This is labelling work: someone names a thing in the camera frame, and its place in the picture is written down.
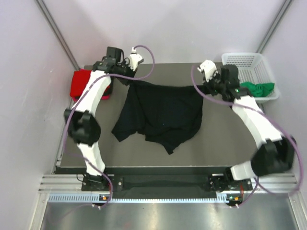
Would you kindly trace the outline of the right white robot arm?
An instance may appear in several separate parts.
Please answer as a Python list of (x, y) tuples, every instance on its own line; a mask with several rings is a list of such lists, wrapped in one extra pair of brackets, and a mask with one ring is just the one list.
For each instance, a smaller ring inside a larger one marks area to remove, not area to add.
[(251, 133), (257, 149), (249, 161), (226, 169), (224, 184), (234, 190), (242, 180), (284, 173), (293, 166), (295, 149), (288, 139), (263, 115), (250, 90), (240, 85), (239, 70), (235, 65), (216, 64), (206, 60), (198, 66), (203, 74), (203, 85), (209, 94), (221, 95)]

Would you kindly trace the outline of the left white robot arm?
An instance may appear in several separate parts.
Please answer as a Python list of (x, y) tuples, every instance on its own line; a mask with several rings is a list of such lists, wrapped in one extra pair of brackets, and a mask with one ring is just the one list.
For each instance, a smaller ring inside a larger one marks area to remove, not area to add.
[(108, 177), (103, 175), (106, 165), (100, 155), (98, 142), (101, 127), (95, 113), (103, 94), (112, 84), (111, 74), (133, 78), (141, 62), (143, 57), (134, 47), (128, 57), (124, 57), (123, 50), (108, 47), (106, 56), (93, 64), (89, 81), (80, 98), (71, 109), (64, 111), (68, 136), (77, 145), (86, 163), (83, 191), (102, 191), (110, 188)]

